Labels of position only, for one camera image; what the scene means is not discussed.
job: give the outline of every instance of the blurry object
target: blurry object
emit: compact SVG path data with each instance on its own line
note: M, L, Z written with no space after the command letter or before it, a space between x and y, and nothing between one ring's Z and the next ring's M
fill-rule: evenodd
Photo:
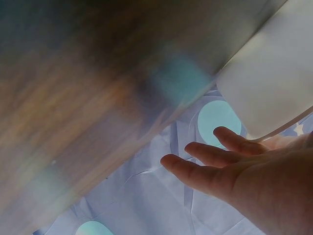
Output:
M284 2L0 1L0 233L32 233L105 179ZM164 71L175 56L182 70ZM195 89L176 77L187 64ZM168 86L191 94L179 101ZM41 191L46 176L55 184Z
M221 94L252 140L313 112L312 12L311 0L289 0L219 75Z

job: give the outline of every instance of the blue bedsheet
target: blue bedsheet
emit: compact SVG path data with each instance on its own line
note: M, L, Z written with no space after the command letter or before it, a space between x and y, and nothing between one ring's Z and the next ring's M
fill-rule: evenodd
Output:
M159 163L163 155L174 153L200 164L183 149L191 141L203 142L197 129L197 115L214 100L223 100L216 88L50 226L34 235L99 235L77 232L88 221L100 222L114 235L263 234L230 205L190 189ZM297 136L312 130L310 115L282 135ZM246 136L244 128L240 134Z

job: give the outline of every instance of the finger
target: finger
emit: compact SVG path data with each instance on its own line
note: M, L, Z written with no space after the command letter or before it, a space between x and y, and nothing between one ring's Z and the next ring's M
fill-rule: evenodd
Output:
M305 147L306 148L313 148L313 131L311 133L309 133Z
M237 135L226 127L218 127L213 134L228 150L246 155L257 155L265 153L268 149L259 143L248 141Z
M280 136L276 135L262 142L262 145L270 150L276 150L287 147L292 144L298 137L296 136Z
M215 194L210 188L219 172L218 168L199 166L174 154L164 156L161 164L189 187L207 194Z
M243 159L243 156L239 153L225 151L214 146L196 142L188 144L185 147L185 151L199 159L205 165L218 168L237 163Z

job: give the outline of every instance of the light blue fabric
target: light blue fabric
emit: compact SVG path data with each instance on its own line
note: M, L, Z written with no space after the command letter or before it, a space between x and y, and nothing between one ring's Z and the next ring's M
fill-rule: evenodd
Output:
M75 235L113 235L113 233L103 224L89 221L82 224Z
M229 104L222 100L214 100L204 105L198 116L198 130L207 144L223 147L213 135L214 129L219 126L227 127L236 134L241 133L241 122Z
M190 189L159 163L163 155L174 153L201 164L184 147L204 141L198 114L215 100L224 99L217 90L208 92L107 180L34 234L74 235L84 223L97 221L114 235L263 235L236 209ZM305 132L312 131L313 116L299 123ZM246 136L244 128L240 134ZM294 126L283 134L296 135Z

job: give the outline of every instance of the light blue polka dot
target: light blue polka dot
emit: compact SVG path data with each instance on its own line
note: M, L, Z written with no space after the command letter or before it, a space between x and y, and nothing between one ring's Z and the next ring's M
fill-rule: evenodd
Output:
M103 224L89 221L82 224L75 235L113 235L113 233Z
M214 129L219 126L227 127L238 135L241 133L241 122L229 104L215 100L204 105L198 116L198 130L205 143L223 147L213 135Z

